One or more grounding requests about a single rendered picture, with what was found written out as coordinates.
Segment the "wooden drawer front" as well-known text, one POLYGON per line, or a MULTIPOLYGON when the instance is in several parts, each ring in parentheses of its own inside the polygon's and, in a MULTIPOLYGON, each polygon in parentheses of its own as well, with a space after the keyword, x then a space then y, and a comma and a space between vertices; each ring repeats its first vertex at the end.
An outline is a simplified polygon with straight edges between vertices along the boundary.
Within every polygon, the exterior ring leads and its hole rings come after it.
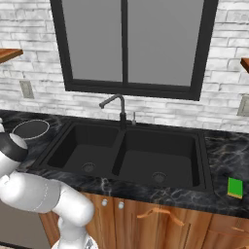
POLYGON ((214 214, 201 249, 249 249, 249 219, 214 214))

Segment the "grey wall socket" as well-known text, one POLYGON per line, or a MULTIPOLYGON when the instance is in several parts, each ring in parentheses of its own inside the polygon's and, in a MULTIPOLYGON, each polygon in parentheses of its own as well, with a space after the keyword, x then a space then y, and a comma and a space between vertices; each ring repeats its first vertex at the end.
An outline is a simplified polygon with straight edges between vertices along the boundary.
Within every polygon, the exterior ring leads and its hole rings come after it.
POLYGON ((248 94, 244 94, 242 96, 237 115, 241 117, 249 117, 249 95, 248 94))
POLYGON ((31 83, 29 81, 20 81, 20 87, 24 98, 34 98, 31 83))

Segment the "green sponge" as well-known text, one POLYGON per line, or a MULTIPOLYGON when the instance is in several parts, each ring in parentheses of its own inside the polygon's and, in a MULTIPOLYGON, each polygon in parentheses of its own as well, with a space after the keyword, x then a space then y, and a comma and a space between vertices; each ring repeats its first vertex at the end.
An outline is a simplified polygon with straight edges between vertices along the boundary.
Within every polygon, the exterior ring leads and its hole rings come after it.
POLYGON ((243 196, 243 182, 238 179, 229 178, 228 180, 228 195, 242 198, 243 196))

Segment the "wooden cupboard door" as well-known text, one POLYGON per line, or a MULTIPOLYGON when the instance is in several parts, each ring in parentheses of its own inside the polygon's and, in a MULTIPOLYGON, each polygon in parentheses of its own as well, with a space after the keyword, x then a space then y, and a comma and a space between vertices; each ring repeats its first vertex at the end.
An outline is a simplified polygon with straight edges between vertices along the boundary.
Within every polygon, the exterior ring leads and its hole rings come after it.
MULTIPOLYGON (((87 224, 89 235, 96 241, 99 249, 116 249, 112 199, 109 196, 88 193, 84 193, 84 196, 93 202, 95 209, 92 220, 87 224), (102 206, 101 204, 104 198, 108 200, 107 206, 102 206)), ((51 247, 53 247, 60 237, 57 226, 58 216, 51 211, 46 214, 40 214, 39 217, 47 239, 51 247)))
POLYGON ((207 212, 117 197, 114 209, 117 249, 201 249, 212 218, 207 212))

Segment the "black framed window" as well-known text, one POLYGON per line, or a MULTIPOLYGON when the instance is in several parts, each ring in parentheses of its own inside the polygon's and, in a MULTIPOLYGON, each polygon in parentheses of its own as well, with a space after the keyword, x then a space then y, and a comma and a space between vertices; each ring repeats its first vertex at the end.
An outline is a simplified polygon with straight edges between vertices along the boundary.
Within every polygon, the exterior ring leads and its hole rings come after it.
POLYGON ((50 0, 67 91, 198 101, 219 0, 50 0))

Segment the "black double sink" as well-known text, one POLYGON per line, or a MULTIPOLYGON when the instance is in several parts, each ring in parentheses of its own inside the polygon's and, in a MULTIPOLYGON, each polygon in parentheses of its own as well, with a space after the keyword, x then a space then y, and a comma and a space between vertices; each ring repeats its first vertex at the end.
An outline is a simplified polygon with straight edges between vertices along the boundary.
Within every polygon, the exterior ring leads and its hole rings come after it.
POLYGON ((198 129, 70 121, 34 166, 147 186, 213 191, 204 134, 198 129))

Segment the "wooden shelf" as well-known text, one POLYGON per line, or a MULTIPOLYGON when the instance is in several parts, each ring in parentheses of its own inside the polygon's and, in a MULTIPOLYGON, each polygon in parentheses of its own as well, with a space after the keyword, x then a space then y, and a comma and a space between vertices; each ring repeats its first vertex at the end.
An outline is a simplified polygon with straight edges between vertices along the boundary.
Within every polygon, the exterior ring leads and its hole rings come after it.
POLYGON ((243 66, 243 68, 249 73, 249 58, 242 58, 240 60, 240 64, 243 66))
POLYGON ((0 64, 22 54, 21 49, 0 49, 0 64))

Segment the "grey dishwasher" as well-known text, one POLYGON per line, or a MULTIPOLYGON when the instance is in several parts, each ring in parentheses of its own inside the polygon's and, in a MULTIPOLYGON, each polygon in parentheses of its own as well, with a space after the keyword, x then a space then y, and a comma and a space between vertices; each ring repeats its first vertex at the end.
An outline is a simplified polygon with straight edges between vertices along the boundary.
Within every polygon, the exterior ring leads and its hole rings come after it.
POLYGON ((0 201, 0 241, 31 249, 51 249, 39 215, 0 201))

